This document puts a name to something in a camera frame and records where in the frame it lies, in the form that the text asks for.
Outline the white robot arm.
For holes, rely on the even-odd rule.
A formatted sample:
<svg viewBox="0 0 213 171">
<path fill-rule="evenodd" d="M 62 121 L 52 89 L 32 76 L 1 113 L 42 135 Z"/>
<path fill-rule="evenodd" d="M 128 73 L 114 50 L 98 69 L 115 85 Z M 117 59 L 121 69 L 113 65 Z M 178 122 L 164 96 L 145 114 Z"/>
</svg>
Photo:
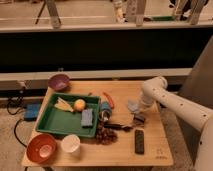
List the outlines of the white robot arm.
<svg viewBox="0 0 213 171">
<path fill-rule="evenodd" d="M 201 137 L 194 170 L 213 171 L 213 109 L 170 93 L 167 86 L 167 80 L 162 76 L 143 81 L 139 104 L 149 108 L 159 102 L 199 131 Z"/>
</svg>

